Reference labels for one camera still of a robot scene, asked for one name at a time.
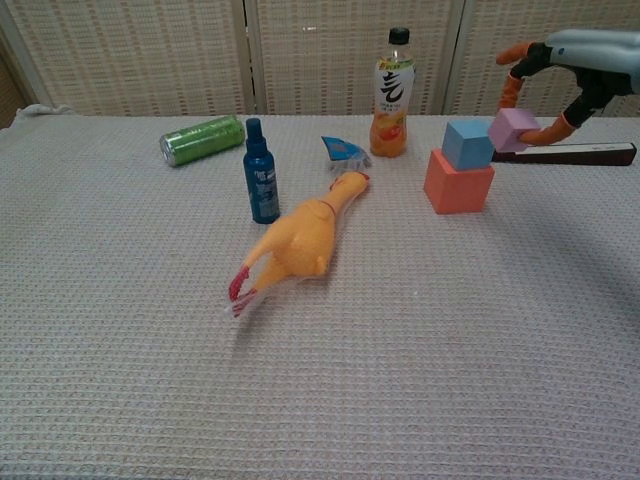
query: rubber chicken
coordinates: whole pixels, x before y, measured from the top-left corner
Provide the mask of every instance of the rubber chicken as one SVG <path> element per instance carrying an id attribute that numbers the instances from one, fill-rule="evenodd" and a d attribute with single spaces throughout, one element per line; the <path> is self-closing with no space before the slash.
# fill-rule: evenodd
<path id="1" fill-rule="evenodd" d="M 344 173 L 324 197 L 306 200 L 289 215 L 276 220 L 249 252 L 229 285 L 234 315 L 238 316 L 258 292 L 287 277 L 324 275 L 335 245 L 338 216 L 368 185 L 369 177 L 364 173 Z M 242 284 L 249 278 L 249 269 L 268 253 L 271 257 L 255 284 L 240 295 Z"/>

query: juice bottle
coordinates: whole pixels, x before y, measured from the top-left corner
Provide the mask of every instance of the juice bottle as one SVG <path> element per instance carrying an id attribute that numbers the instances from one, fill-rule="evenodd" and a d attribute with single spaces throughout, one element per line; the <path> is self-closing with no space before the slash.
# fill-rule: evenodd
<path id="1" fill-rule="evenodd" d="M 409 29 L 392 28 L 388 51 L 374 70 L 375 103 L 369 142 L 371 153 L 381 157 L 397 157 L 407 144 L 406 116 L 415 76 L 408 44 Z"/>

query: black bottle cap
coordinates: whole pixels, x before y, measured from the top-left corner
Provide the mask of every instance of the black bottle cap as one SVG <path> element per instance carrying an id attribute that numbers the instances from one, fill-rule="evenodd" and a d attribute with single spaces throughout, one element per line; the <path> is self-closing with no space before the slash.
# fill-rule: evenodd
<path id="1" fill-rule="evenodd" d="M 389 30 L 389 43 L 392 45 L 406 45 L 409 43 L 409 29 L 394 27 Z"/>

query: red block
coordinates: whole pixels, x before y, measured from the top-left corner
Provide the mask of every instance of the red block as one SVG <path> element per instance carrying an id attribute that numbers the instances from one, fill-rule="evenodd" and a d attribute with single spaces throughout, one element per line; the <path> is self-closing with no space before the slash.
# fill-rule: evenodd
<path id="1" fill-rule="evenodd" d="M 431 150 L 424 191 L 438 214 L 480 212 L 494 174 L 491 166 L 458 172 L 442 150 Z"/>

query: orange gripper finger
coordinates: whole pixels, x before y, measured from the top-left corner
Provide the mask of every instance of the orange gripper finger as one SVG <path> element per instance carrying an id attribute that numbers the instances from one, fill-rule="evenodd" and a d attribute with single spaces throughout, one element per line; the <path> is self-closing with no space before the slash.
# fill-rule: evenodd
<path id="1" fill-rule="evenodd" d="M 504 50 L 496 57 L 496 63 L 498 65 L 509 65 L 518 60 L 522 60 L 527 56 L 529 47 L 533 42 L 518 43 L 507 50 Z"/>
<path id="2" fill-rule="evenodd" d="M 518 137 L 518 140 L 528 145 L 551 145 L 560 140 L 564 140 L 575 132 L 575 130 L 575 127 L 569 125 L 564 115 L 560 115 L 550 127 L 544 130 L 525 132 Z"/>
<path id="3" fill-rule="evenodd" d="M 512 77 L 511 74 L 509 74 L 502 88 L 502 96 L 500 97 L 498 106 L 500 108 L 514 108 L 518 102 L 518 94 L 523 84 L 524 80 Z"/>

